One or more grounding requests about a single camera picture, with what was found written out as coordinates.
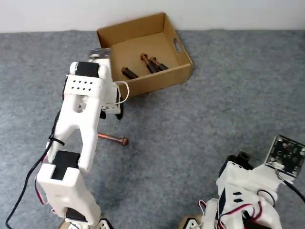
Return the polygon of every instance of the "white robotic arm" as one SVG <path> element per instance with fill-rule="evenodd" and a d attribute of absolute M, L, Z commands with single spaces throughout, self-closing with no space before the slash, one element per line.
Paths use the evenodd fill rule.
<path fill-rule="evenodd" d="M 216 181 L 219 199 L 204 203 L 200 222 L 188 218 L 183 229 L 282 229 L 276 192 L 297 178 L 305 145 L 278 135 L 264 164 L 253 168 L 249 159 L 244 152 L 228 157 Z"/>
<path fill-rule="evenodd" d="M 46 193 L 53 211 L 79 229 L 107 228 L 100 223 L 101 209 L 82 178 L 92 167 L 97 144 L 97 125 L 105 112 L 122 118 L 121 94 L 112 81 L 109 50 L 90 53 L 89 62 L 73 62 L 64 88 L 58 122 L 48 151 L 49 164 L 43 163 L 37 181 Z M 80 129 L 81 153 L 61 150 L 75 129 Z"/>

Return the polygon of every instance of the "black cable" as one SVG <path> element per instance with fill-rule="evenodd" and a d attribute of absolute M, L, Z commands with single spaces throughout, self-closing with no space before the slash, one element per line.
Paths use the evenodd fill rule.
<path fill-rule="evenodd" d="M 290 184 L 288 181 L 286 180 L 282 180 L 291 190 L 293 190 L 304 202 L 305 202 L 305 197 L 304 195 L 297 190 L 297 188 L 295 186 L 293 186 L 292 184 Z"/>
<path fill-rule="evenodd" d="M 71 223 L 75 228 L 80 229 L 79 227 L 76 226 L 76 224 Z"/>
<path fill-rule="evenodd" d="M 270 192 L 268 192 L 268 191 L 266 191 L 266 190 L 264 190 L 264 189 L 260 189 L 260 190 L 258 190 L 257 191 L 257 195 L 258 195 L 258 193 L 259 192 L 265 192 L 265 193 L 267 193 L 271 198 L 272 198 L 272 201 L 273 201 L 273 205 L 272 205 L 272 207 L 274 207 L 275 208 L 275 198 L 271 195 L 271 193 Z"/>
<path fill-rule="evenodd" d="M 65 90 L 65 87 L 66 87 L 66 82 L 67 82 L 67 79 L 68 77 L 66 77 L 66 80 L 65 80 L 65 83 L 64 83 L 64 86 L 63 86 L 63 89 L 62 89 L 62 100 L 64 100 L 64 90 Z M 62 141 L 60 141 L 59 139 L 56 139 L 54 138 L 54 133 L 55 133 L 55 128 L 56 128 L 56 124 L 57 124 L 57 121 L 58 121 L 58 118 L 59 118 L 59 115 L 60 115 L 61 111 L 59 111 L 56 116 L 55 116 L 55 119 L 54 119 L 54 124 L 53 124 L 53 127 L 51 129 L 51 134 L 49 136 L 49 144 L 47 146 L 47 148 L 45 149 L 44 153 L 42 154 L 42 156 L 38 159 L 38 161 L 35 162 L 35 164 L 32 166 L 32 168 L 30 168 L 30 170 L 28 171 L 27 173 L 27 176 L 25 177 L 25 181 L 24 181 L 24 185 L 23 185 L 23 189 L 18 197 L 18 200 L 16 201 L 12 211 L 10 212 L 9 216 L 7 217 L 6 221 L 5 221 L 5 226 L 9 229 L 13 229 L 10 225 L 9 225 L 9 220 L 10 218 L 14 215 L 18 205 L 20 204 L 23 196 L 24 196 L 24 193 L 25 193 L 25 190 L 27 189 L 27 186 L 28 186 L 28 181 L 29 181 L 29 178 L 30 176 L 32 175 L 33 171 L 36 169 L 36 167 L 39 165 L 39 163 L 45 158 L 45 156 L 47 155 L 48 151 L 50 150 L 52 144 L 53 144 L 53 141 L 57 141 L 59 142 L 60 144 L 64 145 L 64 143 Z"/>

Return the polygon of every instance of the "box handle hole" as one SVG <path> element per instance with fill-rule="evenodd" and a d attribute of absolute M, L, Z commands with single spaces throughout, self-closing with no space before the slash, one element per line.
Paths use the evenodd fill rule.
<path fill-rule="evenodd" d="M 173 44 L 175 45 L 176 51 L 177 51 L 178 53 L 181 53 L 182 48 L 181 48 L 181 46 L 180 46 L 180 44 L 179 44 L 177 38 L 174 38 L 174 39 L 173 39 Z"/>

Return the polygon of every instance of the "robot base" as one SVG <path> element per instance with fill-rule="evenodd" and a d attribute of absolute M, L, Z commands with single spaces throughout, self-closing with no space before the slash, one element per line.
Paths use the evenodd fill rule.
<path fill-rule="evenodd" d="M 183 218 L 180 222 L 178 229 L 200 229 L 200 227 L 196 227 L 200 223 L 202 215 L 188 215 Z"/>
<path fill-rule="evenodd" d="M 78 229 L 77 227 L 72 225 L 70 222 L 63 221 L 58 229 Z M 113 229 L 113 227 L 107 219 L 101 219 L 98 225 L 94 227 L 86 227 L 86 229 Z"/>

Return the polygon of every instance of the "cardboard box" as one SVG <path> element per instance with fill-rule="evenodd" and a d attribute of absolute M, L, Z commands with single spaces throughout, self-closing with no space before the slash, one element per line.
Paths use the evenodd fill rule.
<path fill-rule="evenodd" d="M 112 78 L 126 81 L 130 96 L 152 92 L 187 81 L 193 63 L 165 13 L 127 21 L 97 30 L 101 47 L 111 48 Z M 169 69 L 150 74 L 141 53 L 154 56 Z M 128 67 L 139 77 L 129 80 L 121 72 Z M 120 85 L 123 97 L 127 90 Z"/>

